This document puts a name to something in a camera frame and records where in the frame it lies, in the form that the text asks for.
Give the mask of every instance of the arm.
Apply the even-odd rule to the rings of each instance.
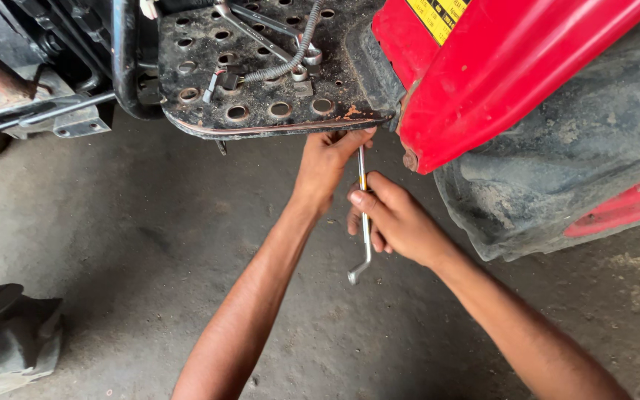
[[[367,182],[375,196],[348,193],[348,231],[357,232],[365,212],[376,226],[375,250],[396,250],[434,271],[538,398],[629,399],[580,345],[466,257],[402,187],[378,172],[370,172]]]
[[[236,399],[261,355],[310,231],[375,128],[308,136],[293,195],[191,351],[173,400]]]

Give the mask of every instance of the metal footstep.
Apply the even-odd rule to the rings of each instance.
[[[356,67],[376,64],[361,60],[366,44],[361,29],[353,32],[358,24],[369,28],[369,18],[358,16],[373,15],[380,6],[374,1],[326,1],[296,73],[244,81],[244,74],[292,58],[311,5],[218,1],[216,7],[164,17],[159,87],[167,118],[187,133],[214,140],[363,129],[390,121],[395,104],[373,103],[386,96],[375,86],[363,87]]]

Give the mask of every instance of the black connector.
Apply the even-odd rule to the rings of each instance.
[[[224,72],[219,74],[219,78],[221,79],[221,87],[226,90],[235,90],[238,86],[238,82],[241,79],[240,76],[235,73]]]

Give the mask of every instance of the electrical wire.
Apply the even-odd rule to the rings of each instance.
[[[313,39],[313,35],[315,34],[315,27],[317,26],[317,22],[320,19],[320,9],[322,8],[323,3],[324,0],[314,1],[312,9],[310,9],[308,22],[305,25],[305,31],[303,32],[303,40],[300,42],[298,51],[297,53],[295,53],[293,59],[280,66],[265,68],[262,70],[254,71],[252,73],[247,73],[244,77],[246,82],[257,82],[259,80],[275,79],[285,73],[289,73],[300,65],[300,63],[303,61],[303,57],[305,57],[305,53],[308,51],[310,41]]]

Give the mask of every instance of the wrist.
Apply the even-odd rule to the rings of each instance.
[[[290,196],[286,209],[297,216],[309,217],[317,221],[324,213],[320,203],[312,196],[306,196],[294,191]]]

